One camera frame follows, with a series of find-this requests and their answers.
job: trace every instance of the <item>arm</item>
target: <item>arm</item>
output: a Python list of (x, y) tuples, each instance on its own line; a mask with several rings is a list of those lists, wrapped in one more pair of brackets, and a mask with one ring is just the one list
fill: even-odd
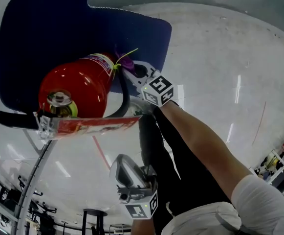
[(153, 219), (134, 220), (131, 235), (154, 235)]
[(235, 186), (251, 172), (231, 154), (221, 138), (206, 124), (171, 101), (162, 106), (161, 111), (231, 199)]

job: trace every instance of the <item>white sleeve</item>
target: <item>white sleeve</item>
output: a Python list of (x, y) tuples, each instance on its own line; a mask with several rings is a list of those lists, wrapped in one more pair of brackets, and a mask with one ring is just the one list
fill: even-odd
[(243, 178), (232, 192), (242, 224), (262, 235), (284, 235), (284, 196), (255, 175)]

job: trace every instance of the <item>fire extinguisher hose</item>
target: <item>fire extinguisher hose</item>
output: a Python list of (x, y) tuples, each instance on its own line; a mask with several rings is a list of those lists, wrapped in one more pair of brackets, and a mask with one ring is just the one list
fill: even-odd
[(120, 108), (117, 111), (115, 111), (113, 114), (109, 115), (108, 118), (123, 117), (127, 113), (129, 106), (130, 106), (130, 95), (129, 95), (129, 90), (128, 90), (126, 80), (123, 75), (123, 68), (119, 67), (118, 71), (119, 71), (118, 77), (120, 81), (120, 86), (121, 86), (122, 93), (123, 93), (123, 100), (122, 100), (122, 104)]

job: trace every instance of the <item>black pants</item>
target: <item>black pants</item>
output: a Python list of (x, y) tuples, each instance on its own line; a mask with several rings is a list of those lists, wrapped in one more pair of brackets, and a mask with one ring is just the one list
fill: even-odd
[[(167, 202), (170, 202), (169, 209), (176, 216), (199, 206), (216, 202), (230, 203), (230, 200), (161, 110), (156, 108), (153, 113), (155, 119), (144, 115), (139, 120), (139, 129), (144, 165), (152, 165), (157, 173), (158, 208), (153, 221), (156, 234), (160, 235), (172, 219), (166, 209)], [(172, 149), (181, 179), (164, 147), (162, 136)]]

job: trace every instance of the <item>fire extinguisher label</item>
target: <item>fire extinguisher label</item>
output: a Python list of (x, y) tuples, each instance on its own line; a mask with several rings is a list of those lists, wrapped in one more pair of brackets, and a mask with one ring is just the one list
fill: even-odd
[(107, 72), (108, 76), (111, 76), (113, 70), (113, 62), (103, 54), (91, 54), (84, 57), (84, 59), (90, 59), (98, 63)]

